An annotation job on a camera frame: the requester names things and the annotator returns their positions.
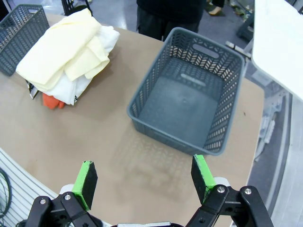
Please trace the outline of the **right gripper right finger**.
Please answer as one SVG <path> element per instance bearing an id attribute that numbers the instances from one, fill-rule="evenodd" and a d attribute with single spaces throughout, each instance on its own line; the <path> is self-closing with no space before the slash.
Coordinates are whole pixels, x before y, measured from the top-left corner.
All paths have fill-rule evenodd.
<path id="1" fill-rule="evenodd" d="M 272 227 L 265 204 L 254 186 L 235 190 L 217 184 L 203 155 L 193 155 L 192 180 L 201 207 L 187 223 L 188 227 L 213 227 L 220 216 L 229 216 L 237 227 Z"/>

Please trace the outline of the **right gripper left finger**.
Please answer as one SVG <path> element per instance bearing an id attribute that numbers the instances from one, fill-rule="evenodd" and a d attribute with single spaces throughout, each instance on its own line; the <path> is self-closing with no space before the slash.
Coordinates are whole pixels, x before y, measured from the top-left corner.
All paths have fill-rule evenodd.
<path id="1" fill-rule="evenodd" d="M 100 219 L 89 214 L 98 175 L 93 161 L 84 161 L 71 191 L 55 199 L 35 198 L 26 220 L 26 227 L 102 227 Z"/>

